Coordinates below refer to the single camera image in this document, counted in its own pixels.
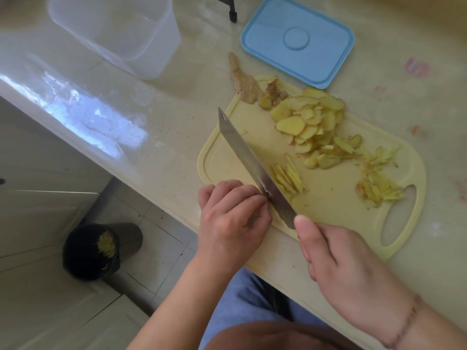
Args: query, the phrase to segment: person's lap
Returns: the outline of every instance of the person's lap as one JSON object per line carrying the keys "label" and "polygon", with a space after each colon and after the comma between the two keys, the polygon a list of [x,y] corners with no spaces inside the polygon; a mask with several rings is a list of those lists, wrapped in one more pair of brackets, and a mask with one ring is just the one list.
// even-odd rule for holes
{"label": "person's lap", "polygon": [[242,268],[230,281],[209,321],[199,350],[220,331],[256,321],[285,321],[327,327],[322,320]]}

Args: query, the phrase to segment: hand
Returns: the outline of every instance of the hand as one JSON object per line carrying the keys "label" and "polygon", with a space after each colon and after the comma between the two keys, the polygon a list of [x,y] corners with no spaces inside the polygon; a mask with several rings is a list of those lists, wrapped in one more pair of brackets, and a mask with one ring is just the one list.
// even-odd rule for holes
{"label": "hand", "polygon": [[268,202],[255,186],[230,180],[201,188],[198,203],[196,255],[218,275],[231,278],[260,247],[271,225]]}
{"label": "hand", "polygon": [[412,308],[414,294],[355,231],[295,218],[310,277],[349,323],[387,344]]}

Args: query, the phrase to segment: plastic container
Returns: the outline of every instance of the plastic container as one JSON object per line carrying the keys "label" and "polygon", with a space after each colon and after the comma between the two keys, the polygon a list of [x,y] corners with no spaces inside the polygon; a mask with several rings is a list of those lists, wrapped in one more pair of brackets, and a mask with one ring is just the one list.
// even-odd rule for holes
{"label": "plastic container", "polygon": [[52,20],[128,71],[157,77],[180,44],[172,0],[49,0]]}
{"label": "plastic container", "polygon": [[78,226],[63,245],[63,267],[74,277],[94,281],[120,269],[143,245],[134,223],[90,223]]}
{"label": "plastic container", "polygon": [[294,0],[264,0],[242,32],[246,52],[324,89],[355,42],[352,30]]}

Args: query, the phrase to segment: knife blade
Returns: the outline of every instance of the knife blade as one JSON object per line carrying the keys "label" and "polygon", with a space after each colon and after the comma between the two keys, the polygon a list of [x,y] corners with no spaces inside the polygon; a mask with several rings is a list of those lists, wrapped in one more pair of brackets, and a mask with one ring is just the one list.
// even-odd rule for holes
{"label": "knife blade", "polygon": [[296,216],[296,212],[294,208],[290,205],[275,182],[272,180],[271,176],[264,169],[254,152],[243,140],[240,133],[235,129],[230,119],[220,108],[219,128],[233,152],[235,152],[238,159],[245,166],[248,173],[250,173],[250,176],[258,185],[261,193],[263,193],[271,202],[271,205],[277,211],[279,217],[285,222],[287,227],[295,229],[293,220]]}

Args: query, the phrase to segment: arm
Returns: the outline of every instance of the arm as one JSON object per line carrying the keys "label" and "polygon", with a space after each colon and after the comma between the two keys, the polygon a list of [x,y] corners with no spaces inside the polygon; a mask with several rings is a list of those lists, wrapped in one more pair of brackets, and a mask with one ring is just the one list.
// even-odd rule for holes
{"label": "arm", "polygon": [[[197,349],[228,283],[271,224],[266,198],[239,181],[202,188],[198,202],[198,251],[128,350]],[[257,218],[251,222],[254,212]]]}
{"label": "arm", "polygon": [[[311,278],[349,323],[383,344],[394,342],[414,305],[415,294],[345,227],[295,218],[300,249]],[[422,304],[397,350],[467,349],[467,335]]]}

